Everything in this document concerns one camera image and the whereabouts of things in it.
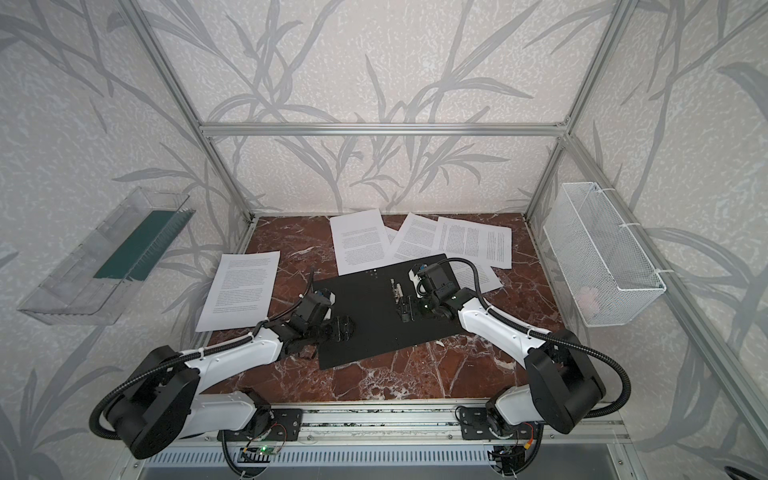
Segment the beige black ring binder folder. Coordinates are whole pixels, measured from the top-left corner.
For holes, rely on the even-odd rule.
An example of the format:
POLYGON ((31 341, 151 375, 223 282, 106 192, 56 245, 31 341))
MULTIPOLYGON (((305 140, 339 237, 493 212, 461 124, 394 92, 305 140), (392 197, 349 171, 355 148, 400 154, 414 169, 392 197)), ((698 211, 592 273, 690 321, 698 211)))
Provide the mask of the beige black ring binder folder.
POLYGON ((409 279, 414 265, 432 263, 443 263, 456 279, 446 259, 444 254, 431 255, 317 281, 317 290, 335 294, 332 318, 349 316, 355 322, 349 341, 329 340, 317 348, 319 368, 328 370, 462 333, 458 319, 434 318, 420 308, 409 279), (412 323, 403 323, 398 312, 398 302, 406 296, 413 297, 417 319, 412 323))

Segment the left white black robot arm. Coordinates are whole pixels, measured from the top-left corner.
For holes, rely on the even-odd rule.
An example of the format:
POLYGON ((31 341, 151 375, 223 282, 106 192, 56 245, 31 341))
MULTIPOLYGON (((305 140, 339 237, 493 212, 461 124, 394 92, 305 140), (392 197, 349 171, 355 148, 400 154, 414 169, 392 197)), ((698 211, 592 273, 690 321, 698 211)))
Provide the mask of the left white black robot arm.
POLYGON ((351 339, 355 323, 333 313, 335 296, 310 291, 291 308, 245 334, 212 346, 152 350, 127 380, 93 408, 88 426, 147 459, 176 440, 215 430, 242 430, 266 403, 254 392, 211 394, 209 388, 252 368, 297 354, 307 346, 351 339))

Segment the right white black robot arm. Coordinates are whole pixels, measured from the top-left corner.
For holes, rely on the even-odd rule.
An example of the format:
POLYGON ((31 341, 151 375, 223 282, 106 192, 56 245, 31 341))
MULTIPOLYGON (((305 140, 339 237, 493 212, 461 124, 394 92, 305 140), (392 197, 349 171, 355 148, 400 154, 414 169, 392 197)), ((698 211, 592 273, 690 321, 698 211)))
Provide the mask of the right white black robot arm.
POLYGON ((486 300, 472 262, 454 257, 415 265, 409 279, 421 312, 458 322, 526 371, 526 385, 509 387, 486 403, 494 435, 509 437, 527 423, 568 434, 581 420, 616 413, 631 398, 630 377, 616 360, 582 344, 568 329, 535 327, 486 300))

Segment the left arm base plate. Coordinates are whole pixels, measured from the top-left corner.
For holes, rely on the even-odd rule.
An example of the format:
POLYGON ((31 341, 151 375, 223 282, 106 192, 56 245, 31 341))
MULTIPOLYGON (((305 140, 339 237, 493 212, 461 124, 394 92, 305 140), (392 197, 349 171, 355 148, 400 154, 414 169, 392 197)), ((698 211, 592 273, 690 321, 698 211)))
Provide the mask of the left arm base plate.
POLYGON ((293 442, 298 439, 302 420, 302 409, 259 409, 242 432, 247 440, 293 442))

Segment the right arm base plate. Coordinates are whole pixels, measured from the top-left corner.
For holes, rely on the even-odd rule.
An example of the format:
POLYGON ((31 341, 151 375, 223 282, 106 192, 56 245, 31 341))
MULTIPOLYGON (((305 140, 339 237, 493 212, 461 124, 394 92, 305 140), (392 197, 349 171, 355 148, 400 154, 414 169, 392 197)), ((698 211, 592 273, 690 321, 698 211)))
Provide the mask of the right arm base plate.
POLYGON ((512 440, 529 441, 536 437, 531 424, 508 425, 500 417, 489 416, 485 407, 458 406, 455 419, 463 440, 512 440))

